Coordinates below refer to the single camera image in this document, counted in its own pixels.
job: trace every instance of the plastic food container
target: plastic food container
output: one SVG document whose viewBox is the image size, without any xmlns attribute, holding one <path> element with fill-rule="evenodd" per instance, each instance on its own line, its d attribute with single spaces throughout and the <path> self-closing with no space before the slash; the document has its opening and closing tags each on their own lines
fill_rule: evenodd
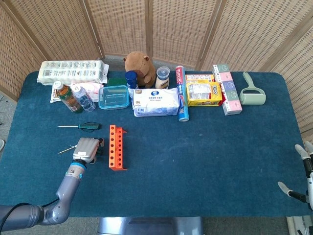
<svg viewBox="0 0 313 235">
<path fill-rule="evenodd" d="M 129 105 L 127 86 L 102 87 L 99 90 L 99 108 L 125 109 Z"/>
</svg>

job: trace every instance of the green screwdriver handle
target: green screwdriver handle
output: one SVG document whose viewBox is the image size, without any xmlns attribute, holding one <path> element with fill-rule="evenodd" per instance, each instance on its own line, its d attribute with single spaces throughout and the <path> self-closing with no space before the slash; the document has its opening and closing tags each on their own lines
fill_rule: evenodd
<svg viewBox="0 0 313 235">
<path fill-rule="evenodd" d="M 78 129 L 81 129 L 83 131 L 92 132 L 94 130 L 99 130 L 101 128 L 101 125 L 96 122 L 86 122 L 84 124 L 78 125 Z"/>
</svg>

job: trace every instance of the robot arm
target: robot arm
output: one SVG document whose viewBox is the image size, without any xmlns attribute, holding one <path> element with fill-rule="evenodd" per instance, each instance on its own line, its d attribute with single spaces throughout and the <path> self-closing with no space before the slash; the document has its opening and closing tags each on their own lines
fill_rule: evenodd
<svg viewBox="0 0 313 235">
<path fill-rule="evenodd" d="M 73 154 L 73 162 L 56 193 L 59 198 L 58 203 L 47 207 L 19 206 L 10 213 L 2 230 L 24 229 L 37 224 L 53 225 L 65 222 L 69 216 L 71 202 L 85 173 L 86 165 L 95 163 L 98 146 L 102 143 L 102 139 L 80 138 Z M 12 208 L 13 206 L 0 205 L 0 224 Z"/>
</svg>

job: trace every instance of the black cable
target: black cable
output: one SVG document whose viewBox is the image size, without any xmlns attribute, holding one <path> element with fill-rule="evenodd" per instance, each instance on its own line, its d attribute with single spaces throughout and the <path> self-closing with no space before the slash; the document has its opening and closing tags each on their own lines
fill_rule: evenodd
<svg viewBox="0 0 313 235">
<path fill-rule="evenodd" d="M 26 203 L 26 202 L 18 203 L 18 204 L 16 204 L 14 207 L 12 207 L 11 210 L 5 215 L 5 217 L 3 218 L 2 222 L 1 222 L 1 225 L 0 225 L 0 235 L 1 235 L 1 231 L 2 231 L 2 228 L 3 228 L 3 226 L 4 226 L 4 223 L 6 222 L 7 218 L 9 217 L 9 215 L 10 215 L 17 207 L 24 206 L 24 205 L 30 205 L 30 204 L 29 204 L 29 203 Z"/>
<path fill-rule="evenodd" d="M 49 202 L 48 204 L 45 204 L 43 205 L 42 207 L 47 207 L 49 205 L 51 205 L 52 203 L 55 203 L 56 201 L 58 201 L 59 199 L 55 199 L 53 200 L 52 202 Z M 1 231 L 2 231 L 2 228 L 4 226 L 4 223 L 6 222 L 6 220 L 8 219 L 8 217 L 10 216 L 10 214 L 17 208 L 17 207 L 20 207 L 20 206 L 24 206 L 24 205 L 30 205 L 29 203 L 27 202 L 22 202 L 22 203 L 18 203 L 16 204 L 14 207 L 11 208 L 11 210 L 5 215 L 5 217 L 3 218 L 1 224 L 0 224 L 0 235 L 1 235 Z"/>
</svg>

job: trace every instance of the floor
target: floor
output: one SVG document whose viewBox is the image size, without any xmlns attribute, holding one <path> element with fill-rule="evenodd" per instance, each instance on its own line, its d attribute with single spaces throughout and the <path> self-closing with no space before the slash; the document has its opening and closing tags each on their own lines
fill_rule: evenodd
<svg viewBox="0 0 313 235">
<path fill-rule="evenodd" d="M 119 56 L 107 56 L 104 60 L 110 70 L 124 70 L 123 60 Z M 176 65 L 154 61 L 155 67 L 168 66 L 171 70 Z M 0 139 L 7 140 L 16 104 L 0 95 Z M 35 226 L 30 229 L 7 231 L 3 235 L 94 235 L 97 232 L 97 218 L 69 218 L 65 223 L 54 226 Z M 285 217 L 268 218 L 205 218 L 204 234 L 206 235 L 288 235 Z"/>
</svg>

